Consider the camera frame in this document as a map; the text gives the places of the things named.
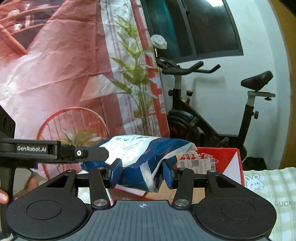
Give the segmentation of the person's left hand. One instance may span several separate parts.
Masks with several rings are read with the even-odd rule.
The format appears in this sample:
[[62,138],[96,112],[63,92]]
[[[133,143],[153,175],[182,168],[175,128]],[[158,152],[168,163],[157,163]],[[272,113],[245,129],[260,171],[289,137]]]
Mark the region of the person's left hand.
[[[18,199],[19,197],[23,196],[24,194],[32,191],[33,189],[39,186],[38,175],[37,173],[33,173],[32,177],[29,180],[28,187],[26,189],[21,190],[14,196],[14,200]],[[1,189],[0,194],[1,204],[7,204],[9,202],[9,195]]]

